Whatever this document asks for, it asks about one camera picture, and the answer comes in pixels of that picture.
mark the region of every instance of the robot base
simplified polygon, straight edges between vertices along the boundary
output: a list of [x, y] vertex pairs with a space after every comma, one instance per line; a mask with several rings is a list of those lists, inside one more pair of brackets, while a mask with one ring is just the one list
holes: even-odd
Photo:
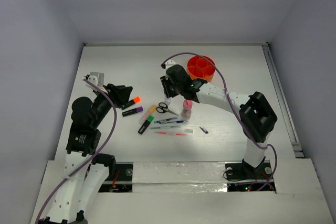
[[248, 179], [265, 179], [262, 173], [267, 176], [272, 172], [269, 162], [262, 161], [256, 168], [248, 165], [244, 160], [240, 163], [225, 164], [225, 174], [228, 181], [232, 180], [248, 180]]

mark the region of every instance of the purple highlighter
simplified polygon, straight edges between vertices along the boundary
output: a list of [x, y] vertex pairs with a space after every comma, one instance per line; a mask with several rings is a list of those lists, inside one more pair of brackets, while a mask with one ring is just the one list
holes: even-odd
[[133, 114], [137, 114], [137, 113], [140, 113], [140, 112], [143, 112], [142, 107], [138, 107], [138, 108], [135, 108], [135, 109], [132, 109], [132, 110], [124, 111], [124, 112], [122, 112], [122, 116], [133, 115]]

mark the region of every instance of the white enclosure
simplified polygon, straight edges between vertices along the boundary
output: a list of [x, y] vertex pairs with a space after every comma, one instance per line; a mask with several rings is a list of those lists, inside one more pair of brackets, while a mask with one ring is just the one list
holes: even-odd
[[69, 122], [67, 105], [87, 42], [269, 42], [293, 134], [312, 158], [335, 218], [336, 0], [0, 0], [0, 5], [3, 223], [31, 220], [47, 161], [55, 158], [64, 120]]

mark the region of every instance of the black marker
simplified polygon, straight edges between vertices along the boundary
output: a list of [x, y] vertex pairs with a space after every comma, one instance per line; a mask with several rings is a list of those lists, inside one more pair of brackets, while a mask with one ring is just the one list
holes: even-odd
[[126, 103], [125, 106], [122, 106], [121, 109], [124, 110], [124, 109], [127, 109], [128, 107], [132, 106], [133, 104], [136, 104], [140, 102], [140, 97], [136, 97], [134, 98], [133, 100], [129, 101], [128, 103]]
[[122, 116], [133, 115], [133, 114], [140, 113], [142, 111], [143, 111], [143, 108], [138, 107], [138, 108], [135, 108], [135, 109], [132, 109], [132, 110], [127, 110], [127, 111], [122, 112]]
[[146, 121], [141, 125], [140, 129], [138, 130], [138, 133], [140, 135], [142, 135], [142, 133], [145, 132], [145, 130], [147, 129], [147, 127], [151, 124], [151, 122], [153, 121], [154, 117], [152, 115], [150, 115]]

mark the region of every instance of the orange bowl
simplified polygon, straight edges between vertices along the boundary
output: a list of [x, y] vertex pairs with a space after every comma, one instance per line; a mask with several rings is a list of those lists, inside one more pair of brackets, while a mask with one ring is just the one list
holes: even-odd
[[[215, 62], [211, 58], [207, 56], [204, 57], [215, 65]], [[200, 78], [210, 82], [215, 74], [215, 68], [205, 59], [194, 56], [188, 61], [187, 73], [193, 80]]]

